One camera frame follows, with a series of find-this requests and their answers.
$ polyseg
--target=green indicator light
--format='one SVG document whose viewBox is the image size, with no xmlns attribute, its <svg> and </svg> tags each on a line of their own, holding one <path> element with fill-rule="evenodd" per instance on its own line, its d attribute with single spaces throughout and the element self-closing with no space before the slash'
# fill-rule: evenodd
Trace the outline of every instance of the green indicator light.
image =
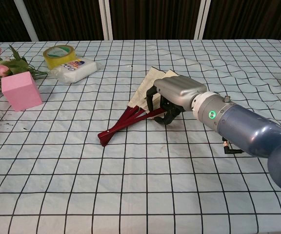
<svg viewBox="0 0 281 234">
<path fill-rule="evenodd" d="M 217 113 L 215 113 L 215 111 L 210 111 L 209 112 L 209 118 L 210 119 L 214 119 L 216 115 L 217 115 Z"/>
</svg>

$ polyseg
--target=silver robot hand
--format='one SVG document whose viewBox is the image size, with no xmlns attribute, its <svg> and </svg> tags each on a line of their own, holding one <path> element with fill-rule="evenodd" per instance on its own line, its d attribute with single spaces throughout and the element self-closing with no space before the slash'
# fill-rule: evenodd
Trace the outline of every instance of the silver robot hand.
<svg viewBox="0 0 281 234">
<path fill-rule="evenodd" d="M 281 126 L 184 76 L 158 79 L 154 87 L 162 99 L 193 111 L 196 119 L 246 153 L 268 158 L 268 171 L 281 187 Z"/>
</svg>

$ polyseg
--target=pink box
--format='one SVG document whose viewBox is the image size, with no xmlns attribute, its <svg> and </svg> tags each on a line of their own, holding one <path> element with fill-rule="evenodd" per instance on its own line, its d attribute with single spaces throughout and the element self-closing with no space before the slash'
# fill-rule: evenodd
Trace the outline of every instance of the pink box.
<svg viewBox="0 0 281 234">
<path fill-rule="evenodd" d="M 42 99 L 30 72 L 3 77 L 2 93 L 15 111 L 42 104 Z"/>
</svg>

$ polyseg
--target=yellow object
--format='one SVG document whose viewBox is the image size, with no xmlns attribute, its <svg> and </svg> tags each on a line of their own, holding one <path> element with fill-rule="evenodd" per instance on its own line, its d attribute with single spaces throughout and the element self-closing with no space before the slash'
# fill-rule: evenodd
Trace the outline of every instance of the yellow object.
<svg viewBox="0 0 281 234">
<path fill-rule="evenodd" d="M 50 70 L 77 58 L 74 48 L 70 45 L 56 45 L 50 47 L 43 52 L 43 56 Z"/>
</svg>

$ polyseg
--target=table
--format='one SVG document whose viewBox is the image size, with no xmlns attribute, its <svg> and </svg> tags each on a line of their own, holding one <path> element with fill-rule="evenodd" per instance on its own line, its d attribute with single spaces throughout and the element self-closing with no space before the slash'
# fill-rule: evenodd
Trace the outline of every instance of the table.
<svg viewBox="0 0 281 234">
<path fill-rule="evenodd" d="M 0 94 L 0 234 L 281 231 L 267 161 L 225 155 L 192 113 L 141 121 L 101 147 L 151 66 L 190 76 L 281 125 L 281 41 L 15 42 L 31 64 L 69 44 L 102 68 L 78 83 L 36 80 L 44 103 L 14 112 Z M 12 53 L 0 43 L 2 57 Z"/>
</svg>

